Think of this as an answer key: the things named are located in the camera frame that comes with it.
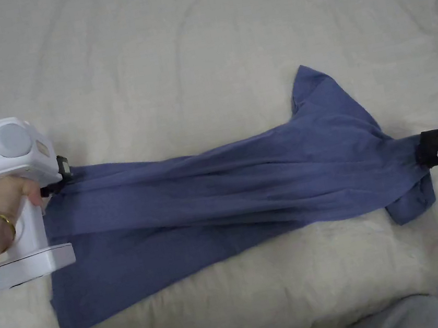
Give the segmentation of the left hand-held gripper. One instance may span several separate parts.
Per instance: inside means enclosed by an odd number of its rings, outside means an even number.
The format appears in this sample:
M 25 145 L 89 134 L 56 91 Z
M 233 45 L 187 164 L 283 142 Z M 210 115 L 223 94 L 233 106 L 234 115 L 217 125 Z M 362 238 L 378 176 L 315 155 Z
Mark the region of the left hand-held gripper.
M 58 156 L 50 140 L 30 123 L 15 117 L 0 119 L 0 180 L 29 178 L 41 197 L 56 195 L 71 179 L 67 159 Z M 0 291 L 48 276 L 75 263 L 70 243 L 52 245 L 46 236 L 43 212 L 22 202 L 16 238 L 0 263 Z

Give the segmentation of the person's left hand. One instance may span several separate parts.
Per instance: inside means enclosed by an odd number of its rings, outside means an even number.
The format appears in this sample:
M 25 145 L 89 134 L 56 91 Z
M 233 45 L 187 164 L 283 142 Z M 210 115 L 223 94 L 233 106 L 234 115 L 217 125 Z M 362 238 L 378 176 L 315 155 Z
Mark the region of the person's left hand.
M 6 252 L 16 238 L 16 224 L 23 201 L 42 212 L 43 200 L 39 184 L 22 177 L 3 177 L 0 180 L 0 238 L 1 252 Z

